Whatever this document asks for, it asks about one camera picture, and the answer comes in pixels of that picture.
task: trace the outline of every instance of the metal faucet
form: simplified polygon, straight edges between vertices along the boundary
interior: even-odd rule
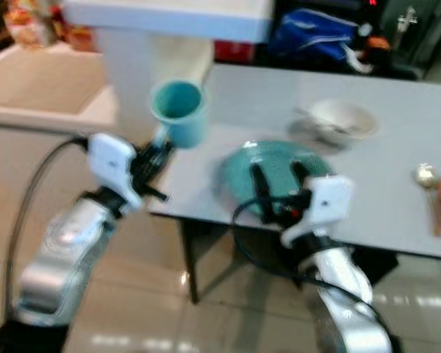
[[[397,32],[394,36],[392,45],[393,50],[398,50],[402,43],[405,33],[411,25],[418,23],[417,12],[412,5],[408,6],[405,15],[400,15],[397,19]]]

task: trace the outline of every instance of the small round object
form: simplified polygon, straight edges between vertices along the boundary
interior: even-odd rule
[[[369,138],[379,129],[376,118],[367,110],[346,101],[322,101],[309,113],[318,135],[338,146]]]
[[[415,181],[425,189],[436,188],[438,177],[432,165],[420,164],[415,171]]]

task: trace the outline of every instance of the blue bag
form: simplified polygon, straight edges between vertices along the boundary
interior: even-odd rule
[[[314,10],[286,14],[270,39],[268,51],[276,57],[304,60],[327,56],[345,61],[345,49],[354,37],[356,24]]]

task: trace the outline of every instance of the white bowl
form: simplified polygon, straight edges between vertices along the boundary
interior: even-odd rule
[[[319,102],[309,111],[309,117],[322,139],[339,146],[369,138],[378,130],[376,118],[346,101]]]

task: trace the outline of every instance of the white countertop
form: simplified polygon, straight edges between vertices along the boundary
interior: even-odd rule
[[[159,184],[171,200],[153,201],[151,212],[229,223],[236,205],[217,183],[218,166],[247,140],[281,138],[320,152],[356,183],[351,218],[339,225],[336,239],[441,257],[425,194],[412,181],[419,163],[441,173],[441,86],[217,65],[207,88],[214,121],[209,135],[198,148],[176,153]],[[294,107],[330,98],[371,111],[381,127],[377,136],[336,151],[298,128]],[[241,224],[262,227],[252,216]]]
[[[65,0],[75,24],[154,34],[238,40],[265,39],[271,0]]]

